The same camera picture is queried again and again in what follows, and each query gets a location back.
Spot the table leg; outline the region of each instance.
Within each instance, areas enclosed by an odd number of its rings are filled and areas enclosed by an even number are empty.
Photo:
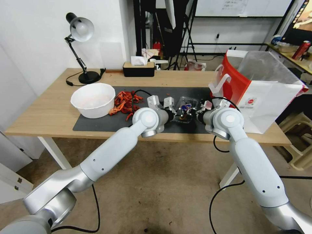
[[[72,168],[62,151],[58,148],[51,137],[40,136],[38,138],[62,169]]]
[[[230,169],[227,171],[221,182],[219,183],[220,188],[223,188],[226,185],[229,185],[232,180],[234,180],[235,176],[239,173],[239,169],[235,163],[232,164]]]

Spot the lamp base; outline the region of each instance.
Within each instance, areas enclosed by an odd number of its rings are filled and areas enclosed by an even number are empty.
[[[79,81],[80,83],[83,83],[83,84],[92,84],[98,80],[100,80],[100,75],[95,72],[95,71],[88,71],[87,74],[85,73],[82,73],[80,76],[79,76]]]

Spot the wooden table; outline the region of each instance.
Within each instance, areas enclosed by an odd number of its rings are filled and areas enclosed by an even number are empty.
[[[79,71],[80,69],[75,68],[66,69],[5,132],[7,135],[38,137],[62,169],[71,166],[52,137],[107,139],[113,134],[113,132],[72,130],[80,113],[71,105],[70,98],[79,87],[66,85],[65,79]],[[212,71],[155,71],[154,77],[131,78],[124,77],[122,73],[104,73],[99,82],[112,86],[208,87],[214,77],[215,72]],[[77,84],[78,75],[70,78],[70,81]],[[289,146],[291,144],[276,123],[272,124],[265,134],[248,134],[248,136],[258,141],[260,145]],[[159,133],[149,138],[140,137],[139,140],[212,143],[213,138],[211,134]],[[216,141],[228,142],[220,138]],[[232,166],[222,180],[224,184],[228,184],[235,177],[233,177],[235,173],[238,173],[238,169]]]
[[[308,67],[306,62],[300,61],[300,60],[294,60],[292,58],[294,52],[283,53],[283,52],[280,52],[277,48],[275,48],[274,45],[272,45],[271,43],[266,43],[266,45],[269,47],[270,51],[273,51],[273,52],[277,53],[277,55],[279,55],[281,58],[288,60],[293,65],[295,65],[300,71],[306,72],[306,73],[309,73],[310,75],[312,75],[312,70]]]

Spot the whiteboard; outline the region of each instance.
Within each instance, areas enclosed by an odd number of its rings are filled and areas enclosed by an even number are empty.
[[[292,0],[198,0],[196,16],[284,16]]]

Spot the desk lamp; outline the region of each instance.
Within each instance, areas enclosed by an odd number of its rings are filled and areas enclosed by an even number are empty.
[[[68,43],[71,51],[74,53],[77,62],[81,66],[83,73],[79,76],[80,83],[83,84],[91,84],[99,79],[101,79],[101,76],[95,71],[87,71],[87,67],[85,63],[82,61],[81,58],[79,58],[75,52],[75,50],[72,47],[73,41],[79,41],[79,42],[85,42],[89,40],[94,32],[94,26],[93,23],[82,17],[77,17],[74,13],[67,13],[66,20],[70,24],[70,32],[71,34],[67,37],[65,37],[66,42]]]

